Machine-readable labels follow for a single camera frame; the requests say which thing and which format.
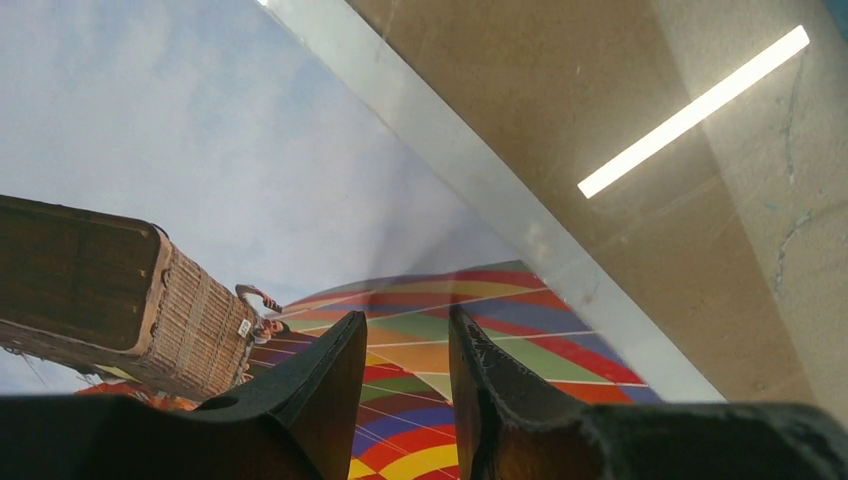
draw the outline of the sky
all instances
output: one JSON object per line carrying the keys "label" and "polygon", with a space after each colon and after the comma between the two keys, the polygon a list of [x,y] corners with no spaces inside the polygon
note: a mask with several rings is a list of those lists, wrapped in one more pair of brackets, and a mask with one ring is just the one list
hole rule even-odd
{"label": "sky", "polygon": [[[0,42],[2,194],[156,223],[280,303],[518,258],[251,0],[11,0]],[[0,392],[84,386],[30,363]]]}

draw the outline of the hot air balloon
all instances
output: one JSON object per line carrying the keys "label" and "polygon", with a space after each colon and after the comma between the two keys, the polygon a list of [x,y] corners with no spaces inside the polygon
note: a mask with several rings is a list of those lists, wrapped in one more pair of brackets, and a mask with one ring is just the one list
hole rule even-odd
{"label": "hot air balloon", "polygon": [[604,340],[522,262],[368,280],[281,309],[293,332],[254,345],[251,375],[303,351],[347,311],[368,317],[350,478],[458,478],[448,309],[461,304],[508,353],[590,403],[658,402]]}
{"label": "hot air balloon", "polygon": [[156,390],[138,382],[118,380],[102,382],[75,392],[78,395],[113,394],[129,395],[160,410],[193,410],[198,403],[176,395]]}

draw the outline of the blue panel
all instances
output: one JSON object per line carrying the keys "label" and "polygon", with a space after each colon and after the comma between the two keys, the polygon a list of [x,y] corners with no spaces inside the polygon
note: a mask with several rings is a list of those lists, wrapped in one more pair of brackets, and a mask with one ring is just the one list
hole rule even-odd
{"label": "blue panel", "polygon": [[635,403],[663,403],[662,399],[648,387],[618,385],[618,388]]}
{"label": "blue panel", "polygon": [[291,353],[277,352],[277,353],[274,354],[273,357],[271,357],[271,359],[270,359],[271,361],[268,362],[268,363],[270,363],[271,365],[279,365],[279,364],[285,362],[286,360],[290,359],[291,357],[293,357],[293,355]]}
{"label": "blue panel", "polygon": [[583,348],[587,348],[598,355],[602,355],[604,358],[612,360],[622,367],[630,368],[627,363],[625,363],[624,360],[615,353],[615,350],[613,350],[612,347],[610,347],[597,333],[592,333],[591,335],[568,335],[563,338],[570,342],[574,342]]}
{"label": "blue panel", "polygon": [[465,303],[462,308],[472,315],[483,315],[547,333],[591,331],[574,312],[517,302],[509,297]]}
{"label": "blue panel", "polygon": [[355,436],[353,440],[353,455],[358,457],[365,453],[371,446],[379,443],[367,437],[377,436],[382,439],[388,439],[421,427],[437,427],[440,425],[453,425],[453,408],[448,406],[420,408],[396,413],[392,417],[383,417],[362,425],[362,429],[366,431],[363,434]]}

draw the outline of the white label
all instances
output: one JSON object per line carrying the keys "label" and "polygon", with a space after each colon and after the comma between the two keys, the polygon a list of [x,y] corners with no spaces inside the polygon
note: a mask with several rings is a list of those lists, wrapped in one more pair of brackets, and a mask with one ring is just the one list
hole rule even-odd
{"label": "white label", "polygon": [[241,338],[245,338],[247,336],[247,332],[250,331],[250,321],[248,319],[244,319],[241,321],[241,325],[239,326],[239,336]]}

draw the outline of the wicker basket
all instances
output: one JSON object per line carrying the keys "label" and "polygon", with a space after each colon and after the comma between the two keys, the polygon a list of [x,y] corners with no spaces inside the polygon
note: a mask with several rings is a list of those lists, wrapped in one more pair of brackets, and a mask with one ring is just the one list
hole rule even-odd
{"label": "wicker basket", "polygon": [[240,379],[255,312],[155,225],[0,197],[0,229],[0,345],[193,400]]}

